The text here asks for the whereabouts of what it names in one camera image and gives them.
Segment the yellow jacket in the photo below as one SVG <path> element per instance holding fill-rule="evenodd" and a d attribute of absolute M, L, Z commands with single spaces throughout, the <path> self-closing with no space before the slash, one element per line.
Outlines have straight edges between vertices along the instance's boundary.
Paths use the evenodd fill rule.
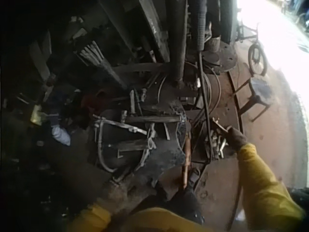
<path fill-rule="evenodd" d="M 303 210 L 293 202 L 286 187 L 258 156 L 255 146 L 244 145 L 238 152 L 240 181 L 243 187 L 243 208 L 249 229 L 293 231 L 304 216 Z M 83 210 L 69 231 L 100 232 L 107 228 L 111 214 L 94 204 Z M 128 217 L 124 231 L 212 231 L 184 219 L 169 210 L 149 208 Z"/>

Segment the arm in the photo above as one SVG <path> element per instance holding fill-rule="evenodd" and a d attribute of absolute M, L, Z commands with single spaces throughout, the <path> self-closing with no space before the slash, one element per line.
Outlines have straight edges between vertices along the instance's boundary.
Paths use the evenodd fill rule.
<path fill-rule="evenodd" d="M 68 226 L 69 232 L 101 232 L 111 221 L 109 211 L 98 203 L 81 211 L 80 215 Z"/>
<path fill-rule="evenodd" d="M 102 196 L 68 225 L 69 232 L 101 232 L 111 221 L 111 216 L 122 209 L 127 201 L 125 185 L 105 184 Z"/>
<path fill-rule="evenodd" d="M 303 210 L 258 156 L 255 146 L 242 146 L 237 158 L 243 207 L 250 229 L 293 230 L 302 220 Z"/>

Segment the metal stool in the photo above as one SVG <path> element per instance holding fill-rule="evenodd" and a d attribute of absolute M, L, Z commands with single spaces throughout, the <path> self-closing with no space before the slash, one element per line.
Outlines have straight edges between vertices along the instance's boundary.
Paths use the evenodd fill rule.
<path fill-rule="evenodd" d="M 259 75 L 254 75 L 254 77 L 249 78 L 233 93 L 233 96 L 235 96 L 238 91 L 240 91 L 245 85 L 249 84 L 252 95 L 249 97 L 249 101 L 240 110 L 238 110 L 239 116 L 247 112 L 257 103 L 265 106 L 265 108 L 254 119 L 252 119 L 252 122 L 254 122 L 263 113 L 265 113 L 265 111 L 270 108 L 273 102 L 272 90 L 270 86 L 265 80 L 262 79 L 262 76 L 259 76 L 261 78 L 256 76 Z"/>

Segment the sunlight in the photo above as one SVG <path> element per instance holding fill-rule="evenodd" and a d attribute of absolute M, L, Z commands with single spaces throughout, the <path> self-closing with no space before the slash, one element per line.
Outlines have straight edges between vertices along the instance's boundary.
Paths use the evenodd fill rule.
<path fill-rule="evenodd" d="M 244 25 L 253 29 L 259 25 L 259 41 L 269 65 L 283 73 L 291 90 L 300 98 L 308 121 L 309 53 L 298 46 L 301 43 L 309 47 L 309 39 L 279 7 L 266 0 L 238 0 L 238 7 L 242 8 L 238 19 L 242 19 Z"/>

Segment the hand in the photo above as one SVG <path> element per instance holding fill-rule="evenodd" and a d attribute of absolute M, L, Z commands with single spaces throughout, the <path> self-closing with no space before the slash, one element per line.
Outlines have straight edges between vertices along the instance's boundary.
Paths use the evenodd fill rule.
<path fill-rule="evenodd" d="M 109 211 L 117 213 L 127 202 L 127 187 L 124 184 L 116 185 L 112 182 L 104 184 L 102 195 L 97 199 L 98 205 Z"/>
<path fill-rule="evenodd" d="M 233 127 L 227 131 L 225 138 L 229 146 L 231 146 L 236 152 L 248 142 L 247 137 Z"/>

